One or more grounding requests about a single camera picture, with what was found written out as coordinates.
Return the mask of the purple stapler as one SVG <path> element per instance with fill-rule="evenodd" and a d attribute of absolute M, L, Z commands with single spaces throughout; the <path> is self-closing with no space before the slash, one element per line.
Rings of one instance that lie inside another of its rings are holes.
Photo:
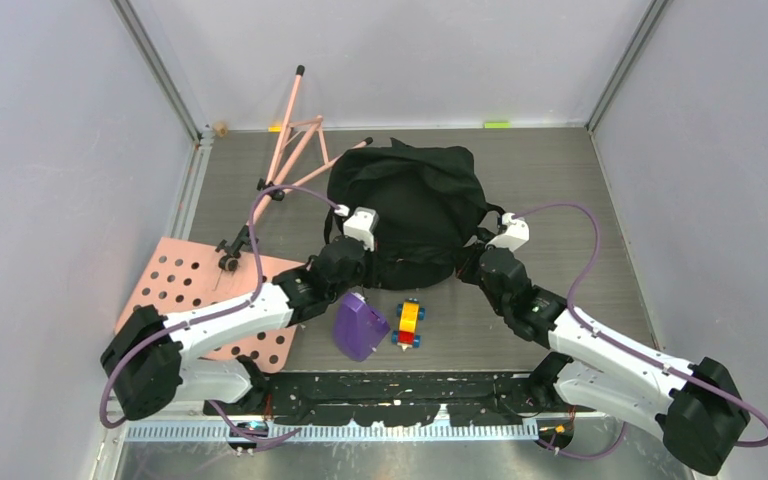
<path fill-rule="evenodd" d="M 364 362 L 390 332 L 384 314 L 369 305 L 359 293 L 346 293 L 340 300 L 332 338 L 350 360 Z"/>

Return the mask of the black backpack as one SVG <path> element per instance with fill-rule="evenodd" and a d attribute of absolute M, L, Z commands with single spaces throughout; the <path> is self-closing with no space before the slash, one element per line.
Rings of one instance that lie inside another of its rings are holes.
<path fill-rule="evenodd" d="M 481 225 L 487 214 L 505 212 L 487 201 L 467 148 L 397 139 L 346 151 L 331 169 L 326 195 L 377 213 L 376 247 L 362 285 L 390 291 L 428 288 L 460 272 L 469 241 L 490 237 Z"/>

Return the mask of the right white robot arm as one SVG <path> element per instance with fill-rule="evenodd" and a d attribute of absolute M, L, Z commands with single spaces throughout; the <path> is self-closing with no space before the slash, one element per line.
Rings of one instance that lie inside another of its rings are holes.
<path fill-rule="evenodd" d="M 720 472 L 750 422 L 725 365 L 710 357 L 692 363 L 619 334 L 533 284 L 508 249 L 469 246 L 456 275 L 481 289 L 517 337 L 547 349 L 529 381 L 537 406 L 604 412 L 661 440 L 686 467 Z"/>

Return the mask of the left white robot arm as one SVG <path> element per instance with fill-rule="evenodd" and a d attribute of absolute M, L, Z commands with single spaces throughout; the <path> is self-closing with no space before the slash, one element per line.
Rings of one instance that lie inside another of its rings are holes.
<path fill-rule="evenodd" d="M 176 401 L 217 400 L 244 414 L 267 398 L 251 360 L 211 361 L 206 354 L 241 338 L 301 324 L 322 315 L 340 296 L 360 285 L 372 241 L 338 236 L 302 266 L 265 281 L 262 263 L 255 289 L 190 311 L 160 313 L 152 305 L 134 310 L 100 357 L 107 375 L 99 416 L 107 428 L 115 398 L 124 421 L 150 417 Z"/>

